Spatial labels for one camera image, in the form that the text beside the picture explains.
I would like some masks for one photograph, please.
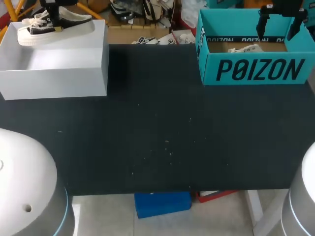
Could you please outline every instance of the screw hole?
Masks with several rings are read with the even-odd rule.
[[[31,205],[29,205],[29,204],[25,204],[25,205],[23,206],[23,210],[24,210],[25,212],[29,213],[29,212],[32,211],[32,207],[31,207]]]

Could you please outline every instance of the dark table surface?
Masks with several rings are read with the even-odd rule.
[[[111,46],[107,97],[0,99],[72,195],[288,188],[315,141],[308,84],[201,83],[194,45]]]

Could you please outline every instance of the white shoe box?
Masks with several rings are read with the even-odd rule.
[[[36,47],[20,46],[8,27],[0,44],[0,92],[5,100],[106,96],[109,48],[104,20],[92,33]]]

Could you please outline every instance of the white dome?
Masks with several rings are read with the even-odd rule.
[[[302,178],[307,192],[315,203],[315,143],[313,143],[304,155]]]
[[[0,129],[0,235],[27,227],[55,191],[57,169],[47,149],[23,134]]]

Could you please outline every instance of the teal shoe box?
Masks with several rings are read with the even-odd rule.
[[[242,0],[206,0],[207,6],[209,8],[229,8],[241,1]]]
[[[304,0],[303,8],[308,12],[308,17],[304,24],[306,27],[315,26],[315,0]]]
[[[287,52],[211,53],[207,42],[258,44],[258,9],[201,9],[196,33],[204,85],[304,84],[315,64],[315,43],[302,24],[290,41],[293,19],[270,15],[262,42],[285,44]]]

